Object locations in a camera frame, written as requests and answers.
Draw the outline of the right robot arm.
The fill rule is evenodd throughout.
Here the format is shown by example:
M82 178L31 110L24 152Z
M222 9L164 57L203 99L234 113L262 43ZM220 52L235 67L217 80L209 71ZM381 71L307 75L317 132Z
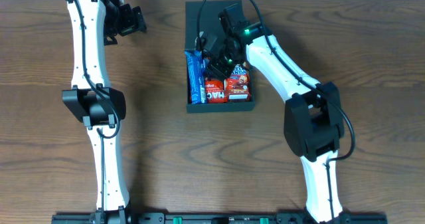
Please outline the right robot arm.
M337 87L331 82L321 84L304 72L283 51L263 18L251 23L239 4L223 9L218 19L223 41L202 32L201 22L196 22L195 49L210 60L207 73L228 78L236 65L247 62L266 77L285 104L284 136L303 166L307 218L315 223L339 220L343 208L335 164L349 121Z

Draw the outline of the red dried fruit bag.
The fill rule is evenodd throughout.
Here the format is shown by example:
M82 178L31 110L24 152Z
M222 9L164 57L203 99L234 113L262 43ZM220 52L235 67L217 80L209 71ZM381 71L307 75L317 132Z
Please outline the red dried fruit bag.
M200 91L200 100L193 101L193 104L220 104L228 102L224 81L206 78L205 84L200 88Z

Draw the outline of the blue cookie roll pack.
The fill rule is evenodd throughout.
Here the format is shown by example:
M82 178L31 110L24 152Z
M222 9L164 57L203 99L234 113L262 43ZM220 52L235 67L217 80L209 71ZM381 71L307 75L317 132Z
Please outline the blue cookie roll pack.
M185 51L192 104L206 104L205 63L200 51Z

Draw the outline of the dark green gift box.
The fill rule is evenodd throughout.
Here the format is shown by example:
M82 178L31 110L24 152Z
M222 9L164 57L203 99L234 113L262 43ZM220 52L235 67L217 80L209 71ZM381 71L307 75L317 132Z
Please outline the dark green gift box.
M201 6L201 1L187 1L185 3L185 51L193 52L195 49L197 13ZM222 29L218 14L226 7L233 4L242 6L241 0L222 0L222 1L207 1L203 6L200 18L200 31L212 33L217 36L218 41L223 42L225 33ZM211 113L211 112L242 112L252 111L255 107L255 95L253 83L250 81L248 87L251 97L245 102L227 102L227 103L207 103L207 104L192 104L191 102L191 87L189 79L189 70L187 70L187 112L188 113Z

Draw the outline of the red Hello Panda box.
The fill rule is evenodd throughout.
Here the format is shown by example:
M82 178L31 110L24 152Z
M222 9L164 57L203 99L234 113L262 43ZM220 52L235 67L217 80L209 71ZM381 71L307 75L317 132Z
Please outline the red Hello Panda box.
M237 64L231 75L224 81L224 93L229 102L250 100L250 76L247 64Z

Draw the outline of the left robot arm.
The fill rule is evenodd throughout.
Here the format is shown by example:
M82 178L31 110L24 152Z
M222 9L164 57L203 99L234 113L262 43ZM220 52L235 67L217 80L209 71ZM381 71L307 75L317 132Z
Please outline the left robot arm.
M92 146L96 179L96 209L89 214L57 213L53 223L140 223L130 207L124 178L120 136L126 117L123 92L112 88L104 48L116 36L144 32L139 7L124 0L65 0L72 21L74 69L71 88L62 101L83 124Z

